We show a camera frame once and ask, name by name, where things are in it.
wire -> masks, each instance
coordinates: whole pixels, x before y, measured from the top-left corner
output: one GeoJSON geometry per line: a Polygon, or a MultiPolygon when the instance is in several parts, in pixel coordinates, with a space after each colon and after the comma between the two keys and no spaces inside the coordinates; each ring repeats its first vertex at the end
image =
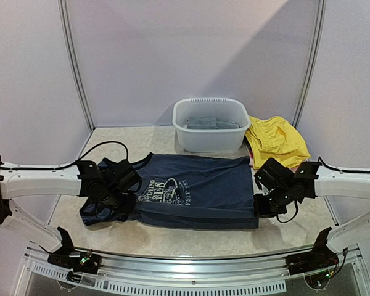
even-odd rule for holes
{"type": "Polygon", "coordinates": [[[76,284],[79,284],[81,282],[82,275],[75,274],[72,270],[70,270],[66,275],[66,280],[69,282],[75,282],[76,284]]]}
{"type": "Polygon", "coordinates": [[[291,222],[291,221],[292,221],[292,220],[297,216],[297,214],[298,214],[298,204],[297,204],[297,200],[295,200],[295,208],[296,208],[296,212],[295,212],[294,216],[293,216],[291,219],[287,220],[287,221],[282,222],[282,221],[279,219],[278,215],[277,215],[277,220],[278,220],[278,222],[280,222],[280,223],[282,223],[282,224],[285,224],[285,223],[291,222]]]}
{"type": "Polygon", "coordinates": [[[348,254],[348,248],[345,248],[344,250],[343,250],[343,256],[344,256],[344,259],[343,259],[343,264],[341,264],[341,266],[340,266],[340,268],[336,271],[336,270],[334,270],[334,274],[332,275],[330,275],[329,277],[328,277],[328,279],[332,279],[332,278],[334,278],[340,271],[341,271],[341,269],[343,269],[343,267],[344,267],[344,264],[345,264],[345,259],[347,259],[347,254],[348,254]]]}
{"type": "Polygon", "coordinates": [[[339,267],[339,262],[336,260],[336,259],[332,259],[332,261],[334,262],[335,264],[335,267],[334,269],[337,269],[339,267]]]}
{"type": "Polygon", "coordinates": [[[53,255],[53,253],[52,252],[50,252],[50,251],[48,251],[48,250],[46,250],[42,245],[38,245],[40,248],[42,248],[43,250],[44,250],[44,252],[46,252],[46,253],[48,253],[48,254],[50,254],[50,255],[53,255]]]}
{"type": "Polygon", "coordinates": [[[100,142],[98,144],[96,144],[95,146],[93,146],[92,148],[90,148],[88,151],[86,151],[80,158],[76,159],[74,162],[72,163],[69,163],[68,165],[64,165],[64,166],[58,166],[58,167],[22,167],[22,166],[18,166],[18,167],[13,167],[13,168],[6,168],[4,166],[0,166],[0,170],[14,170],[14,171],[54,171],[54,170],[64,170],[66,168],[70,168],[71,166],[73,166],[76,162],[80,161],[81,159],[83,159],[85,156],[87,156],[89,153],[91,153],[94,149],[96,149],[97,147],[101,146],[101,145],[105,145],[105,144],[119,144],[119,145],[122,145],[125,150],[126,150],[126,160],[128,160],[129,158],[129,150],[128,148],[126,147],[126,145],[124,145],[124,143],[122,142],[118,142],[118,141],[105,141],[105,142],[100,142]]]}
{"type": "Polygon", "coordinates": [[[322,165],[330,170],[338,171],[340,173],[355,173],[355,174],[370,174],[370,171],[361,171],[361,170],[341,170],[339,168],[335,168],[334,166],[327,165],[323,159],[319,156],[318,162],[322,163],[322,165]]]}

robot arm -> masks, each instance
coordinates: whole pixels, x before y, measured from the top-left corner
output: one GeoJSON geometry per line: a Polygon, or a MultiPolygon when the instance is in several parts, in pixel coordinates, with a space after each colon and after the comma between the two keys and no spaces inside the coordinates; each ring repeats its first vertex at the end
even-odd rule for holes
{"type": "MultiPolygon", "coordinates": [[[[268,195],[257,194],[254,207],[260,218],[286,213],[286,206],[318,196],[345,196],[370,200],[370,170],[328,166],[323,162],[305,162],[293,173],[273,158],[255,174],[255,181],[264,185],[268,195]]],[[[337,253],[348,246],[370,238],[370,211],[341,226],[319,233],[312,251],[286,258],[290,274],[329,267],[338,262],[337,253]]]]}
{"type": "Polygon", "coordinates": [[[23,167],[2,163],[0,158],[0,227],[40,245],[48,262],[77,271],[96,273],[100,256],[76,252],[68,232],[43,223],[14,200],[31,195],[74,195],[89,197],[124,214],[130,214],[136,197],[128,190],[141,179],[127,160],[101,170],[94,162],[78,160],[57,166],[23,167]],[[80,264],[80,258],[89,264],[80,264]]]}

yellow garment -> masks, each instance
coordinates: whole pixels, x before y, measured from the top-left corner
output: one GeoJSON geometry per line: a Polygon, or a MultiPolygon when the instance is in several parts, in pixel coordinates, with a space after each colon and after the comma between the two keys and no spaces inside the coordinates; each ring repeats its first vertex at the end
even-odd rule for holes
{"type": "Polygon", "coordinates": [[[251,117],[245,136],[253,152],[253,167],[260,168],[270,157],[285,167],[293,168],[310,157],[306,142],[299,132],[282,117],[267,120],[251,117]]]}

blue t-shirt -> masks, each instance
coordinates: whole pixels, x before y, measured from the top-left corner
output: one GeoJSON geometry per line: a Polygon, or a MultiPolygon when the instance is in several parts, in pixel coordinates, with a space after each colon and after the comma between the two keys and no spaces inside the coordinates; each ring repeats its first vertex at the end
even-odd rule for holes
{"type": "MultiPolygon", "coordinates": [[[[137,202],[130,220],[169,228],[258,227],[248,157],[222,159],[150,153],[132,165],[142,179],[142,186],[136,192],[137,202]]],[[[96,204],[85,205],[80,212],[87,225],[125,219],[96,204]]]]}

marble tabletop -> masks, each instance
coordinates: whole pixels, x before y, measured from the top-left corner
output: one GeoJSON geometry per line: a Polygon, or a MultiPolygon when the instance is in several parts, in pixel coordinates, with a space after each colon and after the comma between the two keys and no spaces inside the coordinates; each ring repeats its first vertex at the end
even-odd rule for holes
{"type": "MultiPolygon", "coordinates": [[[[143,159],[149,152],[195,155],[182,150],[173,126],[98,128],[85,150],[108,140],[126,144],[130,162],[143,159]]],[[[242,147],[235,152],[200,155],[238,158],[247,155],[247,150],[242,147]]],[[[120,161],[125,157],[125,150],[122,146],[108,144],[98,147],[85,159],[98,163],[104,157],[120,161]]],[[[66,229],[77,247],[128,255],[227,257],[275,252],[313,244],[321,230],[333,225],[322,198],[305,199],[299,205],[299,214],[290,223],[281,224],[275,218],[261,219],[259,228],[252,231],[168,229],[138,221],[101,222],[86,227],[78,212],[85,201],[85,197],[61,196],[50,224],[66,229]]],[[[288,206],[288,214],[281,219],[290,218],[294,211],[293,205],[288,206]]]]}

